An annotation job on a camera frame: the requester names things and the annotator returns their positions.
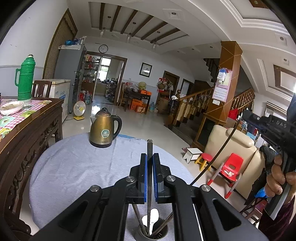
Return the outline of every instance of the metal screw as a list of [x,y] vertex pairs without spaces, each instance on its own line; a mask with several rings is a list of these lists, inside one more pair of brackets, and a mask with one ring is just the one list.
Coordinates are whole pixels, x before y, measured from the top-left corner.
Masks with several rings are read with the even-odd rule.
[[100,187],[98,185],[92,185],[89,189],[91,190],[91,192],[97,192]]
[[167,180],[168,180],[169,182],[173,182],[173,181],[176,180],[176,177],[173,176],[173,175],[168,175],[168,176],[167,176]]
[[132,183],[135,180],[135,178],[133,176],[127,176],[126,177],[126,181],[129,183]]
[[211,190],[211,187],[209,185],[202,185],[202,190],[205,192],[209,192]]

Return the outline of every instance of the calendar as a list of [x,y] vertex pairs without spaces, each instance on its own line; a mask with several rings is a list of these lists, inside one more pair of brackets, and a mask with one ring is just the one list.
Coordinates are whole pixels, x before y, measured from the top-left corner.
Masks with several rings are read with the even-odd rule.
[[212,99],[226,102],[231,77],[232,77],[232,71],[228,70],[228,73],[226,74],[224,82],[223,83],[218,83],[218,81],[216,82]]

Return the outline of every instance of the wall clock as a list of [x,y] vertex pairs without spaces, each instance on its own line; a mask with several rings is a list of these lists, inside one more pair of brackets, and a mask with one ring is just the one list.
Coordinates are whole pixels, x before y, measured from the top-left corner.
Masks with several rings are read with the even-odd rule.
[[100,47],[99,47],[99,51],[100,53],[106,53],[108,51],[108,46],[105,45],[105,44],[102,44]]

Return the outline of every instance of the sleeve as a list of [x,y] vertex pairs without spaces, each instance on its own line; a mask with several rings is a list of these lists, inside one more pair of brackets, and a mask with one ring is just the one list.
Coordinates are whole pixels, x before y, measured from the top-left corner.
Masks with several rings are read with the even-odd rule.
[[267,212],[263,210],[258,229],[263,232],[270,241],[281,240],[282,235],[289,226],[290,219],[293,214],[294,201],[295,197],[290,203],[283,205],[275,220],[272,220]]

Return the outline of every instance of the white spoon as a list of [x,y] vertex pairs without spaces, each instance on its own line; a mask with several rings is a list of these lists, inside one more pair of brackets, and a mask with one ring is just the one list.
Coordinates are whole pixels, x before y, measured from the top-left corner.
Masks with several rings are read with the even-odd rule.
[[[142,222],[143,224],[147,227],[147,219],[148,216],[145,215],[142,217]],[[152,230],[153,230],[153,225],[158,221],[159,219],[159,213],[158,210],[156,208],[151,209],[150,212],[150,227],[149,227],[149,235],[152,234]]]

